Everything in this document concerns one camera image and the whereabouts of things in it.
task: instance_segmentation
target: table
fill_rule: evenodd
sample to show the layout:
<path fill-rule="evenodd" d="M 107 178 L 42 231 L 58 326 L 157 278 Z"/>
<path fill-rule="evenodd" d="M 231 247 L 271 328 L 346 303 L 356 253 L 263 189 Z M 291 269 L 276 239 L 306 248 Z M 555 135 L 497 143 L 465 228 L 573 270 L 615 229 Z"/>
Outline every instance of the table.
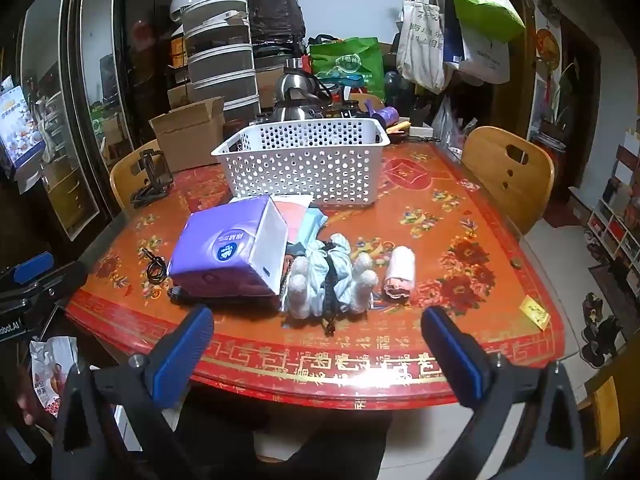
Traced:
<path fill-rule="evenodd" d="M 289 326 L 269 310 L 214 309 L 214 336 L 193 379 L 258 399 L 327 408 L 455 402 L 420 335 L 420 314 L 434 304 L 487 351 L 515 364 L 543 366 L 562 357 L 564 327 L 553 290 L 462 165 L 424 143 L 391 145 L 383 156 L 377 202 L 322 208 L 330 218 L 320 237 L 344 234 L 352 256 L 372 256 L 381 281 L 393 248 L 412 248 L 417 283 L 408 303 L 388 304 L 376 294 L 373 309 L 359 320 L 340 320 L 334 337 L 318 324 Z M 97 252 L 67 315 L 121 350 L 147 352 L 186 309 L 170 302 L 171 280 L 146 280 L 142 249 L 169 260 L 190 212 L 230 197 L 220 166 L 179 173 L 168 197 L 140 210 Z M 519 310 L 526 295 L 551 314 L 544 332 Z"/>

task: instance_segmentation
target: purple tissue package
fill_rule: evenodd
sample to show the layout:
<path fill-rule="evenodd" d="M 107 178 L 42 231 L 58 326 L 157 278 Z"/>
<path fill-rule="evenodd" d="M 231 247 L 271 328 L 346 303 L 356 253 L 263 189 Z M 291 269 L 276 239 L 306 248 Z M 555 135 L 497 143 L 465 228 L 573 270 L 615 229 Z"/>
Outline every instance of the purple tissue package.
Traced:
<path fill-rule="evenodd" d="M 167 273 L 192 296 L 279 294 L 288 230 L 268 195 L 192 213 Z"/>

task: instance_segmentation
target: green shopping bag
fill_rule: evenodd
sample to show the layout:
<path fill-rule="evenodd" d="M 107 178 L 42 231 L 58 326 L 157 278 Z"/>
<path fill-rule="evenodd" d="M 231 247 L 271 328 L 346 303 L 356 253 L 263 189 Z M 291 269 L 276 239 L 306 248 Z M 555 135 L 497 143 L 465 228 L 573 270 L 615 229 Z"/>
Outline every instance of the green shopping bag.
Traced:
<path fill-rule="evenodd" d="M 525 30 L 509 0 L 453 0 L 460 22 L 492 40 L 508 43 Z"/>
<path fill-rule="evenodd" d="M 311 69 L 318 79 L 361 75 L 367 91 L 385 100 L 385 70 L 378 38 L 349 38 L 309 45 Z"/>

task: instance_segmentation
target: shoe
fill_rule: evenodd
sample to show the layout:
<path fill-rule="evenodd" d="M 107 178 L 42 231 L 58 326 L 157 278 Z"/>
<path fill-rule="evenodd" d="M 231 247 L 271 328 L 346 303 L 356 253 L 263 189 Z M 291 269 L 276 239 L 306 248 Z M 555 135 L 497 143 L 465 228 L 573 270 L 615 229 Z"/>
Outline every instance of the shoe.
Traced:
<path fill-rule="evenodd" d="M 584 323 L 599 323 L 602 321 L 602 298 L 590 292 L 582 302 L 582 313 Z"/>
<path fill-rule="evenodd" d="M 591 368 L 595 368 L 598 370 L 602 368 L 604 364 L 604 355 L 598 350 L 594 350 L 593 347 L 598 347 L 597 343 L 589 343 L 580 348 L 580 357 L 583 361 L 585 361 Z"/>
<path fill-rule="evenodd" d="M 620 322 L 615 316 L 609 316 L 598 326 L 596 342 L 603 354 L 618 354 L 616 350 L 616 337 L 620 333 Z"/>
<path fill-rule="evenodd" d="M 584 339 L 585 343 L 590 343 L 592 341 L 596 341 L 596 338 L 598 337 L 598 328 L 594 324 L 589 323 L 582 329 L 580 334 L 582 335 L 582 339 Z"/>

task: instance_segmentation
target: black bag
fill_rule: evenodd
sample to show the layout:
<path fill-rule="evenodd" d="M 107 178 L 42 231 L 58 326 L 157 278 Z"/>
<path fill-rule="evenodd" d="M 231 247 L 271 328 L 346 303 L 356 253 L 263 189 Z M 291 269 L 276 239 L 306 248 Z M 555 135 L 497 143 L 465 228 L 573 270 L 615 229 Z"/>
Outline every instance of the black bag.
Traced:
<path fill-rule="evenodd" d="M 254 43 L 279 36 L 304 38 L 305 20 L 298 0 L 247 0 Z"/>

